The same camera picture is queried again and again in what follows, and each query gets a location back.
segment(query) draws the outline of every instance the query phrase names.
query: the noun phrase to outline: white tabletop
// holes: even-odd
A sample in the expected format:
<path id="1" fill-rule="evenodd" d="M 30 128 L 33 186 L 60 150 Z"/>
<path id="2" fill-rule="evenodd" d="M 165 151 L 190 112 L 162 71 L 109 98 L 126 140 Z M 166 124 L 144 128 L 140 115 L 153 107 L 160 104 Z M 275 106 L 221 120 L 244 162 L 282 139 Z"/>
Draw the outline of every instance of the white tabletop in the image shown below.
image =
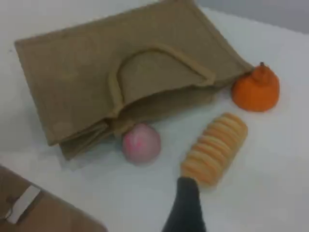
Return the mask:
<path id="1" fill-rule="evenodd" d="M 151 165 L 125 161 L 107 141 L 65 162 L 48 147 L 13 42 L 108 16 L 151 0 L 0 1 L 0 163 L 103 222 L 111 232 L 159 232 L 175 195 L 179 163 L 212 118 L 234 112 L 248 138 L 216 190 L 201 193 L 210 232 L 307 232 L 309 215 L 309 36 L 203 9 L 252 64 L 281 80 L 265 114 L 238 109 L 227 92 L 212 104 L 154 124 L 163 141 Z"/>

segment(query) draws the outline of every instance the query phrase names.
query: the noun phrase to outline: pink toy fruit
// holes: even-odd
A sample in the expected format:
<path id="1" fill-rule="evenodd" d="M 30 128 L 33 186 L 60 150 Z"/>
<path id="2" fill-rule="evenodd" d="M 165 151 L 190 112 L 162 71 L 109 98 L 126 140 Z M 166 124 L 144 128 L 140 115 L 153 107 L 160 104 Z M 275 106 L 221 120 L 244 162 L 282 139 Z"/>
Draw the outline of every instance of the pink toy fruit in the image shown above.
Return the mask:
<path id="1" fill-rule="evenodd" d="M 125 157 L 133 163 L 149 162 L 160 153 L 160 135 L 146 124 L 137 124 L 124 135 L 122 150 Z"/>

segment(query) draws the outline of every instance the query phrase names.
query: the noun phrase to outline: toy bread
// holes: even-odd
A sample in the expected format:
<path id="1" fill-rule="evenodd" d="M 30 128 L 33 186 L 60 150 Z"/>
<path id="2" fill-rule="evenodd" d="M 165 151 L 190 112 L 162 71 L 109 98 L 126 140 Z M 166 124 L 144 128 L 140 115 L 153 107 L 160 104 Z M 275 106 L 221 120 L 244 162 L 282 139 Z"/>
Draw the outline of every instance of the toy bread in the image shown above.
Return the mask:
<path id="1" fill-rule="evenodd" d="M 206 104 L 253 69 L 193 0 L 163 0 L 15 46 L 48 144 L 68 159 L 136 123 Z"/>
<path id="2" fill-rule="evenodd" d="M 237 116 L 225 113 L 211 122 L 181 164 L 182 176 L 214 186 L 247 137 L 248 128 Z"/>

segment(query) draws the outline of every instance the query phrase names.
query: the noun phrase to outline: bread roll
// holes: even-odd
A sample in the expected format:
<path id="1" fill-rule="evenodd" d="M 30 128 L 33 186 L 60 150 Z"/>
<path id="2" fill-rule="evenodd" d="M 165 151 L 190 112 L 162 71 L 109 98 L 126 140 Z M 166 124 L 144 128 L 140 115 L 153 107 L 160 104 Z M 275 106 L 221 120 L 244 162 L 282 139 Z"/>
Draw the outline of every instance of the bread roll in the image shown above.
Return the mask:
<path id="1" fill-rule="evenodd" d="M 247 125 L 236 115 L 224 113 L 215 118 L 181 163 L 182 176 L 193 178 L 204 186 L 216 185 L 247 133 Z"/>

